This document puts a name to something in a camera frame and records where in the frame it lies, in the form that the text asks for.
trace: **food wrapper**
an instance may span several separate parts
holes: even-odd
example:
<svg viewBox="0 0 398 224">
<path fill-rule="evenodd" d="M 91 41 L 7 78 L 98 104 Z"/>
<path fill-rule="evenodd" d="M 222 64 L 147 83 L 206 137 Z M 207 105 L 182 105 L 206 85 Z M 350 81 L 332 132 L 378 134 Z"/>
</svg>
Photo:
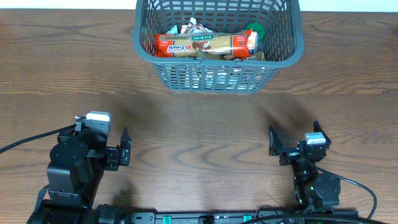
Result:
<svg viewBox="0 0 398 224">
<path fill-rule="evenodd" d="M 174 25 L 172 29 L 170 29 L 169 31 L 167 31 L 166 34 L 178 34 L 178 28 L 177 25 Z"/>
<path fill-rule="evenodd" d="M 222 58 L 222 56 L 220 56 L 220 55 L 208 54 L 208 53 L 204 53 L 204 52 L 202 52 L 200 50 L 197 52 L 197 58 L 202 58 L 202 59 L 205 59 L 205 60 L 224 60 Z"/>
<path fill-rule="evenodd" d="M 248 57 L 246 60 L 266 60 L 266 56 L 264 55 L 264 52 L 259 51 L 256 54 Z"/>
<path fill-rule="evenodd" d="M 235 60 L 237 59 L 237 56 L 234 55 L 225 55 L 224 60 Z"/>
<path fill-rule="evenodd" d="M 252 31 L 248 38 L 248 49 L 251 55 L 259 50 L 259 34 L 256 31 Z"/>
<path fill-rule="evenodd" d="M 252 30 L 237 34 L 156 34 L 156 57 L 196 57 L 197 51 L 215 55 L 251 56 L 248 37 Z"/>
<path fill-rule="evenodd" d="M 203 24 L 198 22 L 195 18 L 189 20 L 188 25 L 181 27 L 181 34 L 202 34 L 202 33 L 213 33 L 211 29 L 207 29 Z"/>
</svg>

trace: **black cable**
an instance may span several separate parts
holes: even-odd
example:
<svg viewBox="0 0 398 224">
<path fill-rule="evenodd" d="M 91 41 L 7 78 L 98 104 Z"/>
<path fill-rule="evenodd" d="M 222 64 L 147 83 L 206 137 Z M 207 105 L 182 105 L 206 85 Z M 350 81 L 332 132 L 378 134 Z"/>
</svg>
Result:
<svg viewBox="0 0 398 224">
<path fill-rule="evenodd" d="M 289 214 L 289 215 L 268 215 L 266 217 L 255 218 L 242 222 L 241 224 L 250 224 L 256 222 L 262 222 L 266 220 L 278 220 L 278 219 L 304 219 L 304 220 L 333 220 L 333 221 L 344 221 L 352 223 L 363 223 L 363 224 L 385 224 L 383 222 L 370 220 L 368 218 L 355 217 L 352 215 L 330 215 L 330 214 Z"/>
<path fill-rule="evenodd" d="M 371 210 L 371 213 L 368 215 L 368 218 L 372 218 L 372 216 L 373 216 L 373 214 L 374 214 L 374 212 L 376 211 L 376 208 L 377 208 L 377 197 L 376 197 L 376 194 L 375 194 L 371 189 L 369 189 L 367 186 L 365 186 L 365 185 L 363 185 L 363 184 L 360 184 L 360 183 L 358 183 L 358 182 L 356 182 L 356 181 L 353 181 L 353 180 L 348 179 L 348 178 L 346 178 L 346 177 L 342 177 L 342 176 L 340 176 L 340 175 L 338 175 L 338 174 L 334 174 L 334 173 L 329 172 L 329 171 L 327 171 L 327 170 L 325 170 L 325 169 L 322 169 L 322 168 L 320 168 L 320 167 L 317 167 L 313 162 L 311 162 L 310 160 L 308 160 L 308 161 L 309 161 L 309 164 L 310 164 L 314 169 L 317 169 L 317 170 L 322 171 L 322 172 L 324 172 L 324 173 L 329 173 L 329 174 L 331 174 L 331 175 L 334 175 L 336 178 L 339 178 L 339 179 L 341 179 L 341 180 L 343 180 L 343 181 L 347 181 L 348 183 L 351 183 L 351 184 L 353 184 L 353 185 L 356 185 L 356 186 L 358 186 L 358 187 L 361 187 L 361 188 L 364 189 L 364 190 L 367 190 L 367 191 L 372 195 L 372 197 L 373 197 L 373 208 L 372 208 L 372 210 Z"/>
<path fill-rule="evenodd" d="M 60 133 L 61 131 L 66 131 L 68 129 L 74 128 L 75 126 L 76 126 L 75 124 L 74 125 L 70 125 L 70 126 L 67 126 L 67 127 L 64 127 L 64 128 L 60 128 L 60 129 L 57 129 L 57 130 L 54 130 L 54 131 L 50 131 L 50 132 L 43 133 L 43 134 L 40 134 L 40 135 L 36 135 L 36 136 L 29 137 L 29 138 L 25 138 L 25 139 L 20 140 L 18 142 L 14 142 L 14 143 L 12 143 L 12 144 L 0 149 L 0 154 L 4 153 L 8 149 L 12 149 L 13 147 L 19 146 L 20 144 L 24 144 L 26 142 L 33 141 L 33 140 L 36 140 L 36 139 L 39 139 L 39 138 L 44 138 L 44 137 L 50 136 L 52 134 L 57 134 L 57 133 Z"/>
<path fill-rule="evenodd" d="M 261 206 L 256 210 L 256 212 L 254 213 L 254 217 L 255 217 L 255 218 L 258 218 L 258 217 L 259 217 L 259 216 L 258 216 L 259 210 L 260 210 L 261 208 L 263 208 L 264 206 L 267 206 L 267 207 L 269 207 L 269 208 L 274 209 L 274 207 L 272 207 L 272 206 L 270 206 L 270 205 L 261 205 Z"/>
</svg>

